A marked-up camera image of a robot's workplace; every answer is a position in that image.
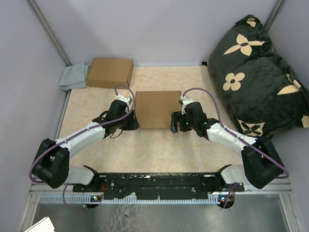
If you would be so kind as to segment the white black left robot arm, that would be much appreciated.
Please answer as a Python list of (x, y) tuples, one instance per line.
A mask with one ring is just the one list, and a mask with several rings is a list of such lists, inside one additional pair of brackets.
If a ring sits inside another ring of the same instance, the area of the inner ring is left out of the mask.
[(117, 130), (134, 131), (139, 125), (135, 116), (135, 96), (116, 95), (109, 109), (81, 130), (62, 139), (41, 142), (29, 171), (34, 183), (46, 183), (56, 189), (64, 184), (83, 185), (88, 191), (99, 189), (97, 172), (88, 167), (76, 167), (70, 160), (89, 145), (111, 137)]

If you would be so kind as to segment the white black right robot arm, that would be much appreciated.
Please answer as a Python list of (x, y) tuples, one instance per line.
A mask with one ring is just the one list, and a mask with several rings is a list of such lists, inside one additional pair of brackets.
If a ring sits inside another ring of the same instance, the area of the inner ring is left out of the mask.
[(216, 188), (227, 191), (234, 183), (249, 182), (262, 189), (284, 172), (283, 163), (269, 139), (240, 134), (215, 118), (208, 118), (199, 102), (186, 96), (180, 97), (182, 109), (171, 115), (170, 130), (195, 131), (199, 137), (218, 143), (242, 159), (241, 165), (228, 165), (219, 170)]

